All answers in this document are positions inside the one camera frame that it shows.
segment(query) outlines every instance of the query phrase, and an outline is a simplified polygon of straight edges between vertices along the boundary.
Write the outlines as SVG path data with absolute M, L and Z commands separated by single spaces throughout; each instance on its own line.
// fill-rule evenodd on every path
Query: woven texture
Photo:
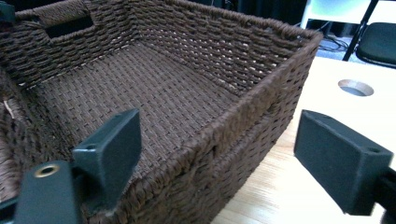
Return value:
M 93 26 L 49 38 L 89 16 Z M 208 223 L 286 129 L 321 35 L 181 0 L 66 0 L 0 33 L 0 200 L 139 108 L 143 150 L 90 223 Z

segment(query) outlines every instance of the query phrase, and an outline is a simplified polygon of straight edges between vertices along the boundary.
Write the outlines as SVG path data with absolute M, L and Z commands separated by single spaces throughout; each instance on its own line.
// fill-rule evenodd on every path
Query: wooden table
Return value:
M 360 97 L 338 82 L 354 79 L 374 89 Z M 214 219 L 231 223 L 379 223 L 380 205 L 371 217 L 344 215 L 337 204 L 293 156 L 301 110 L 329 115 L 396 153 L 396 70 L 316 58 L 294 119 L 261 165 Z M 396 169 L 396 160 L 391 167 Z

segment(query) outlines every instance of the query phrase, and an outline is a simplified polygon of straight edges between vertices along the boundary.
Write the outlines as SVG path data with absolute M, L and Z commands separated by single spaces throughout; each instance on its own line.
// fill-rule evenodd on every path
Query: metal grommet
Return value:
M 58 172 L 59 169 L 60 169 L 60 167 L 57 164 L 46 165 L 46 166 L 43 166 L 40 169 L 35 171 L 35 177 L 42 178 L 42 177 L 46 177 L 49 175 L 53 175 L 56 172 Z

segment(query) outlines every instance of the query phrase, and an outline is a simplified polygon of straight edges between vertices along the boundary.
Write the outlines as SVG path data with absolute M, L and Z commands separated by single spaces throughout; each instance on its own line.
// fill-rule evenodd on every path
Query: woven basket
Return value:
M 49 28 L 93 25 L 50 37 Z M 0 33 L 0 199 L 139 108 L 131 184 L 96 223 L 207 223 L 291 120 L 321 35 L 181 0 L 66 0 Z

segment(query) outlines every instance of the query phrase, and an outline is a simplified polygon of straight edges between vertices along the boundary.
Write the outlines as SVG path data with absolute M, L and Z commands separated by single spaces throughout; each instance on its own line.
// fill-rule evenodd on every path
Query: basket bottom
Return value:
M 134 178 L 165 161 L 238 99 L 141 44 L 49 79 L 26 96 L 60 150 L 73 148 L 114 114 L 140 109 L 143 150 Z M 59 151 L 52 150 L 49 159 L 58 159 Z

